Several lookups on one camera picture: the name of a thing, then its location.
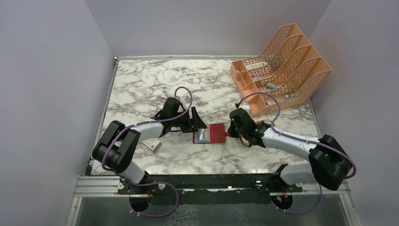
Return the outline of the red leather card holder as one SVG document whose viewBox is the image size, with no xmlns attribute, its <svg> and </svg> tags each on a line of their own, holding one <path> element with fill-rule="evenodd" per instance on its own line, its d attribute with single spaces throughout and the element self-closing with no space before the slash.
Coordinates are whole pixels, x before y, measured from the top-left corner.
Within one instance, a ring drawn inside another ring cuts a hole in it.
<svg viewBox="0 0 399 226">
<path fill-rule="evenodd" d="M 228 136 L 224 123 L 213 123 L 207 124 L 206 129 L 199 129 L 194 132 L 192 141 L 194 144 L 225 143 Z"/>
</svg>

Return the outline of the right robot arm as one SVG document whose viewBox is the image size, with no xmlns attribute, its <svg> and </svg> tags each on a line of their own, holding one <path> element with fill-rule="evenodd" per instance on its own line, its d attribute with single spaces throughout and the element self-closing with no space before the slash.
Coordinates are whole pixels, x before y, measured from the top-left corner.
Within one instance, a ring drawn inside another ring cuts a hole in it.
<svg viewBox="0 0 399 226">
<path fill-rule="evenodd" d="M 283 164 L 276 170 L 271 179 L 276 191 L 282 192 L 297 183 L 318 183 L 335 191 L 348 173 L 355 170 L 348 155 L 330 135 L 308 138 L 279 132 L 270 124 L 255 123 L 242 108 L 232 111 L 229 118 L 230 137 L 243 138 L 250 145 L 278 149 L 306 160 L 302 164 Z"/>
</svg>

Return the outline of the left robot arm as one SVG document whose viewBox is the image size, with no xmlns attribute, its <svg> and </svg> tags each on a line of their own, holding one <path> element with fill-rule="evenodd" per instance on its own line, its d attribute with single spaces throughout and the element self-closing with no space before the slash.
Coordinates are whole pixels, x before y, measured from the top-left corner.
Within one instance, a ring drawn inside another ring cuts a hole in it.
<svg viewBox="0 0 399 226">
<path fill-rule="evenodd" d="M 194 106 L 184 107 L 179 99 L 169 97 L 163 108 L 147 123 L 129 127 L 120 121 L 112 121 L 94 146 L 92 158 L 129 180 L 134 192 L 143 193 L 148 181 L 145 170 L 133 161 L 136 147 L 142 141 L 166 135 L 172 128 L 190 133 L 206 129 L 207 125 Z"/>
</svg>

